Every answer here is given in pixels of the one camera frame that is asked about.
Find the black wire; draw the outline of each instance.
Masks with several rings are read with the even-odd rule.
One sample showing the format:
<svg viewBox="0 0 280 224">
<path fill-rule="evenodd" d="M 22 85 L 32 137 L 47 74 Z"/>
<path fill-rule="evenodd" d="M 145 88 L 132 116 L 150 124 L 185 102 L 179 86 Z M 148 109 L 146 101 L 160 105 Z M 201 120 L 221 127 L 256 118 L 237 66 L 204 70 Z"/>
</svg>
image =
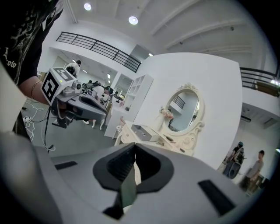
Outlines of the black wire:
<svg viewBox="0 0 280 224">
<path fill-rule="evenodd" d="M 41 121 L 32 121 L 32 122 L 35 122 L 35 123 L 39 123 L 39 122 L 42 122 L 42 121 L 44 121 L 44 120 L 46 120 L 47 118 L 45 118 L 45 119 L 43 119 L 43 120 L 41 120 Z"/>
<path fill-rule="evenodd" d="M 49 110 L 48 110 L 48 116 L 47 116 L 47 122 L 45 124 L 45 145 L 46 145 L 46 133 L 47 133 L 47 128 L 48 128 L 48 122 L 49 122 L 49 113 L 51 112 L 51 107 L 49 107 Z"/>
</svg>

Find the balcony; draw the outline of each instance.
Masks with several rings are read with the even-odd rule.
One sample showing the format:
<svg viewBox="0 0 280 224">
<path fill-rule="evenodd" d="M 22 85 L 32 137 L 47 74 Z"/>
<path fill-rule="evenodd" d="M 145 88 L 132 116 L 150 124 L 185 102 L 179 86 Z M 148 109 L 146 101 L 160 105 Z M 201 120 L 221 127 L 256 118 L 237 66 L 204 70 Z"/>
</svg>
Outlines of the balcony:
<svg viewBox="0 0 280 224">
<path fill-rule="evenodd" d="M 107 43 L 104 43 L 102 41 L 87 36 L 68 33 L 68 32 L 61 32 L 61 34 L 59 35 L 56 41 L 76 45 L 82 48 L 86 48 L 90 51 L 99 53 L 105 57 L 108 57 L 122 64 L 123 66 L 132 70 L 135 73 L 137 72 L 139 66 L 141 65 L 141 62 L 138 59 L 124 53 L 123 51 Z"/>
<path fill-rule="evenodd" d="M 275 97 L 280 96 L 280 86 L 277 85 L 278 82 L 275 74 L 244 67 L 240 67 L 240 72 L 243 87 L 264 92 Z"/>
</svg>

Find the white shelf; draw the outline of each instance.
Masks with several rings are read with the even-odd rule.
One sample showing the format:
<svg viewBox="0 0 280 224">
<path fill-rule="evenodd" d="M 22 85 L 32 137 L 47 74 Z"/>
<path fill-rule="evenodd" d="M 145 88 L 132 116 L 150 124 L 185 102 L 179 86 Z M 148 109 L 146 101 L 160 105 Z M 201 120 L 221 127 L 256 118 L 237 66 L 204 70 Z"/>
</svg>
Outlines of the white shelf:
<svg viewBox="0 0 280 224">
<path fill-rule="evenodd" d="M 124 119 L 133 122 L 142 103 L 150 89 L 153 78 L 149 75 L 141 76 L 134 80 L 129 87 L 129 92 L 125 97 L 124 107 L 129 107 L 128 114 Z"/>
</svg>

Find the floor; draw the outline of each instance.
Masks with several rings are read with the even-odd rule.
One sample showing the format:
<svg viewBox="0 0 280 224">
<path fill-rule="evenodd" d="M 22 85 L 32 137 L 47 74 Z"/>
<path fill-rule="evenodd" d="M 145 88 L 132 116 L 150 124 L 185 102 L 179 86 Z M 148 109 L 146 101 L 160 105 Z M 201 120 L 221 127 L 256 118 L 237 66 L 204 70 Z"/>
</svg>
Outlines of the floor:
<svg viewBox="0 0 280 224">
<path fill-rule="evenodd" d="M 34 121 L 41 121 L 44 119 L 49 106 L 32 102 L 27 100 L 28 103 L 33 104 L 36 108 L 43 108 L 43 111 L 37 111 Z M 27 111 L 23 111 L 23 117 L 33 117 L 36 110 L 29 104 L 24 104 L 24 107 L 28 108 Z M 111 147 L 115 144 L 115 139 L 105 137 L 104 133 L 107 126 L 103 126 L 102 130 L 99 130 L 100 124 L 95 123 L 95 127 L 92 129 L 92 123 L 89 125 L 84 124 L 82 121 L 74 120 L 66 129 L 52 125 L 55 120 L 53 115 L 50 113 L 49 124 L 46 134 L 46 145 L 51 146 L 52 144 L 56 147 L 55 151 L 51 151 L 49 155 L 51 157 L 78 154 L 90 151 L 97 151 Z M 41 139 L 41 128 L 43 126 L 43 137 L 45 131 L 46 119 L 42 122 L 35 122 L 34 139 L 32 143 L 36 146 L 42 146 Z"/>
</svg>

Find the mirror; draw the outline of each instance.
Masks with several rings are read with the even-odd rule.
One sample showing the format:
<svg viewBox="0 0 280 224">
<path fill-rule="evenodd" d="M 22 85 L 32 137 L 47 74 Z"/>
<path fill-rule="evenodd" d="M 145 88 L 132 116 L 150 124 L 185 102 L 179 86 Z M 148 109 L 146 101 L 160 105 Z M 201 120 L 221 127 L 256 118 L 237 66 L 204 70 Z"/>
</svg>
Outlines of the mirror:
<svg viewBox="0 0 280 224">
<path fill-rule="evenodd" d="M 167 127 L 174 132 L 187 129 L 196 119 L 200 107 L 197 94 L 192 90 L 186 90 L 173 97 L 168 110 L 173 118 L 165 118 Z"/>
</svg>

